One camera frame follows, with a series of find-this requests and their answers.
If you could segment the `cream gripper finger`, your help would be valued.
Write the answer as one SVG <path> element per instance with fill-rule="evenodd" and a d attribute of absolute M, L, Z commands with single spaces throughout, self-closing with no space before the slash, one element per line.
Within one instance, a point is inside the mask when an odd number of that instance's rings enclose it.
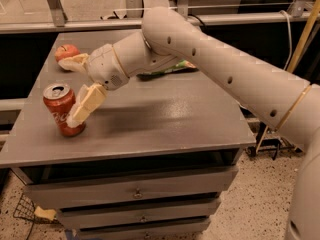
<path fill-rule="evenodd" d="M 106 99 L 107 90 L 99 83 L 83 85 L 67 117 L 67 125 L 76 128 L 90 116 Z"/>
<path fill-rule="evenodd" d="M 85 74 L 87 72 L 85 64 L 88 58 L 89 55 L 87 53 L 81 53 L 61 59 L 58 62 L 58 65 L 64 70 Z"/>

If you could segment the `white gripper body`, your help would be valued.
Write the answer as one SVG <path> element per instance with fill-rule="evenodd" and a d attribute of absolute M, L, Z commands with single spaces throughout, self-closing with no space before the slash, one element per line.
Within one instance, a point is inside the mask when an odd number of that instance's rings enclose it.
<path fill-rule="evenodd" d="M 86 66 L 90 78 L 108 91 L 117 90 L 129 82 L 111 44 L 94 50 L 89 55 Z"/>

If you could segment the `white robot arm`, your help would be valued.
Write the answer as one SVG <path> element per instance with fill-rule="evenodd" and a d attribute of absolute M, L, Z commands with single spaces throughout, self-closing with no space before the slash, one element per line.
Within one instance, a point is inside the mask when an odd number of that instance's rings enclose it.
<path fill-rule="evenodd" d="M 166 7 L 147 10 L 141 31 L 91 54 L 57 55 L 65 70 L 91 78 L 67 123 L 83 123 L 107 93 L 139 73 L 185 59 L 264 124 L 304 151 L 291 201 L 286 240 L 320 238 L 320 86 L 203 33 Z"/>

